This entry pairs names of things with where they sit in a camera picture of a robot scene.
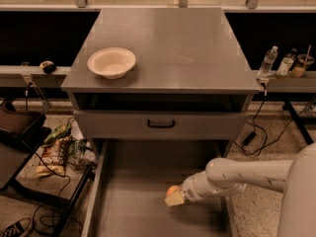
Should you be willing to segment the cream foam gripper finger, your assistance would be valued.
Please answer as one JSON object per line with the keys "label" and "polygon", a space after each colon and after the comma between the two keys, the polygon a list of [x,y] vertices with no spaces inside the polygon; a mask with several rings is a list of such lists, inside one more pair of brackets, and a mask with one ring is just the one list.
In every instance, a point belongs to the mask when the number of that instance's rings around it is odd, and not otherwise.
{"label": "cream foam gripper finger", "polygon": [[168,206],[181,205],[185,203],[185,197],[181,191],[173,191],[171,193],[167,193],[165,203]]}

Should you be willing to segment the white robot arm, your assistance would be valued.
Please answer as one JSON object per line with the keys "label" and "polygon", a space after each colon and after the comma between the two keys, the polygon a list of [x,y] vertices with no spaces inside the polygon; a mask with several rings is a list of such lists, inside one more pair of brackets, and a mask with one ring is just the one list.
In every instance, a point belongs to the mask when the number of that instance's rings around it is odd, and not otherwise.
{"label": "white robot arm", "polygon": [[316,143],[302,149],[293,160],[210,160],[202,172],[170,187],[169,206],[186,201],[225,197],[256,186],[282,194],[277,237],[316,237]]}

